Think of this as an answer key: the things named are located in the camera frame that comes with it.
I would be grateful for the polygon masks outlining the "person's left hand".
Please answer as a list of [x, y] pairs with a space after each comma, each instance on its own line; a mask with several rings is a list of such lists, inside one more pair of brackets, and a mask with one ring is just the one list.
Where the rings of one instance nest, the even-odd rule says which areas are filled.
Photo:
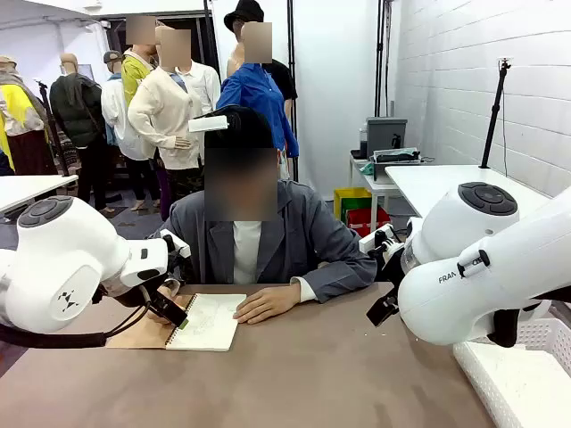
[[286, 313], [301, 300], [299, 285], [269, 287], [248, 296], [237, 307], [234, 319], [238, 324], [254, 325]]

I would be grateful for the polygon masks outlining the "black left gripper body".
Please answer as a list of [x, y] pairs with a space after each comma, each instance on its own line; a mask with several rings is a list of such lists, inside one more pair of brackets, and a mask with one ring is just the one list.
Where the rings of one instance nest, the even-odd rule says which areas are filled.
[[134, 275], [127, 276], [127, 279], [133, 279], [133, 285], [128, 285], [122, 281], [120, 275], [116, 275], [101, 282], [101, 287], [108, 297], [117, 300], [121, 305], [134, 308], [139, 305], [151, 303], [151, 296], [157, 292], [157, 289], [166, 284], [168, 286], [181, 286], [180, 281], [171, 273], [161, 273], [158, 269], [147, 269], [137, 272]]

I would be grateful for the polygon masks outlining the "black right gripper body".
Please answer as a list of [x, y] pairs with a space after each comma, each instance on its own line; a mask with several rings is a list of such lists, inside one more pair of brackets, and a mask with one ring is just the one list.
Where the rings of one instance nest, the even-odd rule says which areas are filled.
[[404, 251], [404, 243], [395, 240], [384, 240], [369, 256], [377, 262], [376, 282], [390, 282], [398, 288], [405, 277], [401, 266], [401, 255]]

